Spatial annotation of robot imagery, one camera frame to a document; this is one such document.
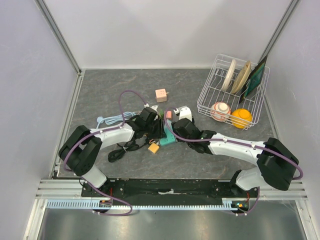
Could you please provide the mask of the teal triangular power strip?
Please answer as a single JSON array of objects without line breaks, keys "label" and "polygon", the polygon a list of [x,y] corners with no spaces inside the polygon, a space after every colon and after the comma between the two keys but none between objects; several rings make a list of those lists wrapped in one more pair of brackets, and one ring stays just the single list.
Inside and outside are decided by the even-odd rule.
[{"label": "teal triangular power strip", "polygon": [[172,134],[172,132],[168,129],[166,125],[164,126],[164,133],[165,133],[165,137],[161,138],[159,141],[160,146],[166,146],[176,142],[175,136]]}]

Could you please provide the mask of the pink cube socket adapter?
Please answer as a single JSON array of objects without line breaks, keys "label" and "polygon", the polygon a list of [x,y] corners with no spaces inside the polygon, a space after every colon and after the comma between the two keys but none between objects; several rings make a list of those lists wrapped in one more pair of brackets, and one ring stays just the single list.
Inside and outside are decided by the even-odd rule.
[{"label": "pink cube socket adapter", "polygon": [[167,101],[168,92],[165,88],[155,90],[155,100],[157,103],[164,103]]}]

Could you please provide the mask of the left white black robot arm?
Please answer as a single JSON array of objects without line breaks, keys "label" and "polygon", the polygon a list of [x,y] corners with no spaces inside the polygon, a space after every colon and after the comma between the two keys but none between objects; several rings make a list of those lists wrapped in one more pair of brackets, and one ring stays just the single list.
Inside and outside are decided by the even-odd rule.
[{"label": "left white black robot arm", "polygon": [[145,107],[140,114],[115,126],[98,129],[78,126],[60,148],[58,156],[74,174],[92,185],[95,194],[104,197],[109,193],[110,185],[107,176],[95,165],[100,150],[143,136],[159,139],[163,133],[158,112]]}]

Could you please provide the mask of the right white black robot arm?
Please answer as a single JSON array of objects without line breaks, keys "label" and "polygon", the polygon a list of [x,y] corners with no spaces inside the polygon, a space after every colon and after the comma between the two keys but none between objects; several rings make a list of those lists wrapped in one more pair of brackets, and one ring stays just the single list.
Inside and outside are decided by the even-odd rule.
[{"label": "right white black robot arm", "polygon": [[187,143],[200,154],[228,156],[255,166],[249,170],[239,170],[232,177],[229,191],[235,197],[266,185],[287,191],[292,180],[303,176],[299,160],[277,138],[270,137],[267,141],[232,138],[212,130],[199,130],[187,118],[173,122],[171,126],[180,142]]}]

